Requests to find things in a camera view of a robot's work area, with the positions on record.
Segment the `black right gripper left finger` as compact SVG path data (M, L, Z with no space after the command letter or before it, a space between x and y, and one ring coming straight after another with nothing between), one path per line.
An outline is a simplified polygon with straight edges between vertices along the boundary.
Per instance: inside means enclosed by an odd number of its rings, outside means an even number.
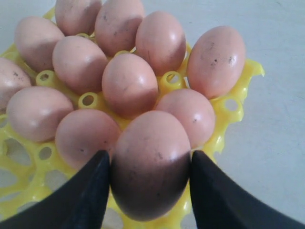
M110 186L105 150L44 200L0 223L2 229L99 229Z

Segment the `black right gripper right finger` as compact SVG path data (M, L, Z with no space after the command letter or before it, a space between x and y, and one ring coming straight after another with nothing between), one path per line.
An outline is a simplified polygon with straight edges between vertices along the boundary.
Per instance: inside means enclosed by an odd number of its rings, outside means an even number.
M303 229L304 224L261 202L203 151L193 152L190 194L199 229Z

